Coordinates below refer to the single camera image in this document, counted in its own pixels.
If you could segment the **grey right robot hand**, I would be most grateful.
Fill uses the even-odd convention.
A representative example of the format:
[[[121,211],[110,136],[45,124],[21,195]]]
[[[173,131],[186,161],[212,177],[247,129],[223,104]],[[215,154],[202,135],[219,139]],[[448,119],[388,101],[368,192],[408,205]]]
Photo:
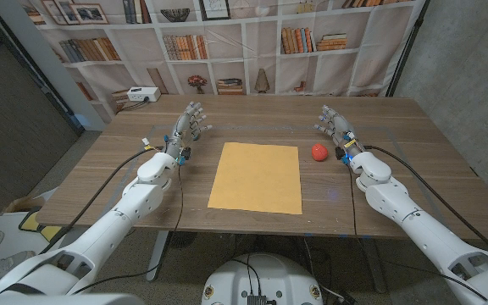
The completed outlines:
[[[345,165],[349,165],[354,157],[364,152],[353,126],[333,108],[324,105],[319,120],[325,125],[313,127],[331,138],[336,145],[336,158]]]

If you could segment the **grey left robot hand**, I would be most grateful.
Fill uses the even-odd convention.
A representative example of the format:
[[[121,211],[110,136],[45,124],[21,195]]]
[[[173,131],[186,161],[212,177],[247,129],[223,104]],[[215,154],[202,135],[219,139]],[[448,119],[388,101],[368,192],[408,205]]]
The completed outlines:
[[[198,140],[202,133],[213,128],[211,125],[202,125],[207,118],[202,112],[201,103],[190,102],[165,137],[164,152],[175,158],[178,164],[190,159],[190,142]]]

